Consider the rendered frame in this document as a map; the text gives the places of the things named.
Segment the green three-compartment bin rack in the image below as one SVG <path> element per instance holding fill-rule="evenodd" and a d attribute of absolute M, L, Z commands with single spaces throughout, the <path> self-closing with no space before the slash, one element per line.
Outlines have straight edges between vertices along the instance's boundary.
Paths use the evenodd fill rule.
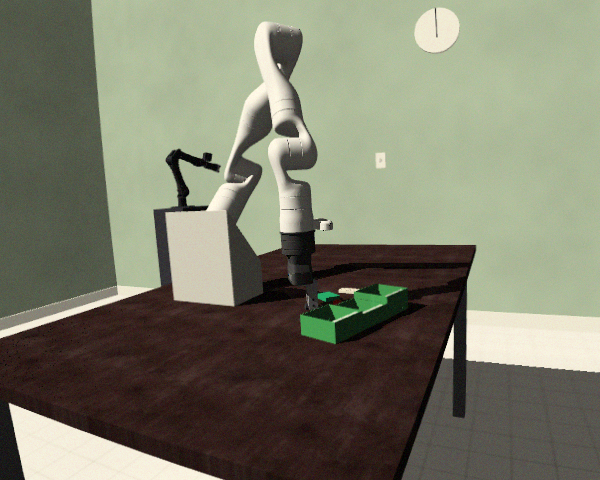
<path fill-rule="evenodd" d="M 337 344 L 408 309 L 408 288 L 373 284 L 300 315 L 301 335 Z"/>

